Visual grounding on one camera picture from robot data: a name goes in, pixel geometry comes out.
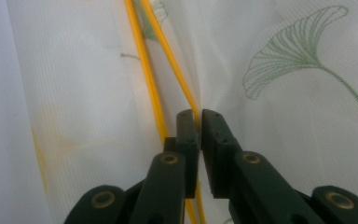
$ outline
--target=yellow wire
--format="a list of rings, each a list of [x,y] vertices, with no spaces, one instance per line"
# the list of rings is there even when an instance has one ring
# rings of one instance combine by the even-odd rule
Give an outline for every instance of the yellow wire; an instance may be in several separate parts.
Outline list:
[[[140,29],[138,18],[136,16],[136,11],[133,2],[131,0],[125,0],[125,6],[129,15],[130,25],[134,36],[136,48],[138,50],[139,59],[141,61],[141,66],[145,73],[146,85],[149,91],[153,112],[155,114],[155,120],[156,120],[156,125],[158,127],[159,136],[161,142],[163,143],[165,137],[168,136],[168,129],[165,123],[164,114],[162,112],[161,102],[158,97],[158,90],[156,88],[156,83],[153,79],[152,69],[150,66],[150,61],[148,59],[146,46],[142,37],[142,32]],[[191,220],[191,223],[193,224],[197,223],[194,207],[191,200],[186,200],[186,210],[188,212],[188,216]]]
[[[191,109],[193,110],[194,113],[194,117],[195,117],[195,121],[196,121],[196,126],[199,128],[200,126],[200,113],[197,107],[197,104],[193,98],[193,96],[191,95],[191,92],[188,88],[188,86],[186,85],[186,81],[182,75],[182,72],[180,70],[180,67],[178,65],[178,63],[175,60],[175,57],[173,56],[173,53],[171,51],[170,45],[168,44],[167,39],[165,38],[164,33],[162,32],[159,24],[158,24],[158,20],[153,12],[153,8],[150,6],[150,3],[148,0],[141,0],[141,4],[142,7],[145,11],[146,17],[149,19],[150,24],[153,28],[153,31],[156,34],[156,37],[158,39],[159,44],[161,45],[162,49],[164,50],[165,56],[168,59],[168,62],[171,65],[171,68],[176,76],[176,79],[179,82],[180,87],[182,88],[183,93],[185,94],[185,97],[188,101],[188,103],[190,104]],[[201,224],[205,224],[206,223],[206,219],[205,219],[205,215],[204,215],[204,211],[203,211],[203,206],[202,206],[202,198],[201,198],[201,193],[200,193],[200,182],[197,181],[197,189],[196,189],[196,201],[197,201],[197,207],[198,207],[198,211],[199,211],[199,216],[200,216],[200,222]]]

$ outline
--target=yellow cord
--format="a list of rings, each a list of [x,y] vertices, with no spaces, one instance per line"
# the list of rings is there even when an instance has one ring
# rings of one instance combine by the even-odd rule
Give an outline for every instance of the yellow cord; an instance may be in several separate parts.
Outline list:
[[[197,107],[197,104],[193,98],[193,96],[191,95],[191,92],[188,88],[188,86],[186,85],[186,81],[182,75],[182,72],[180,70],[180,67],[178,65],[178,63],[175,60],[175,57],[173,56],[173,53],[171,51],[170,45],[168,44],[167,39],[165,38],[164,33],[161,30],[161,27],[158,24],[158,20],[153,12],[153,8],[150,6],[150,3],[148,0],[141,0],[141,4],[142,7],[145,11],[146,17],[149,19],[149,22],[153,28],[153,31],[156,34],[156,37],[158,39],[159,44],[161,45],[162,49],[164,50],[165,56],[168,59],[168,62],[171,65],[171,68],[176,76],[176,79],[179,82],[180,87],[182,88],[183,93],[185,94],[185,97],[188,101],[188,103],[190,104],[191,109],[193,110],[194,113],[194,118],[196,121],[196,126],[199,128],[200,126],[200,113],[199,113],[199,109]],[[200,222],[201,224],[205,224],[206,223],[206,219],[205,219],[205,215],[203,212],[203,206],[202,206],[202,198],[201,198],[201,193],[200,193],[200,182],[198,181],[197,183],[197,190],[196,190],[196,201],[197,201],[197,207],[198,207],[198,211],[199,211],[199,216],[200,216]]]
[[[156,120],[156,125],[158,127],[159,136],[161,142],[163,143],[165,137],[168,136],[168,129],[165,123],[164,114],[162,112],[161,101],[159,100],[158,90],[156,88],[156,82],[154,81],[153,78],[150,60],[148,59],[146,46],[142,37],[142,32],[140,29],[140,25],[138,22],[138,18],[136,16],[136,11],[132,0],[125,0],[125,6],[129,15],[130,25],[134,36],[136,48],[138,50],[139,59],[141,61],[141,66],[145,73],[146,85],[149,91],[153,112],[155,114],[155,120]],[[186,200],[186,210],[188,212],[188,216],[191,220],[191,223],[196,224],[197,223],[196,214],[194,212],[194,207],[191,200]]]

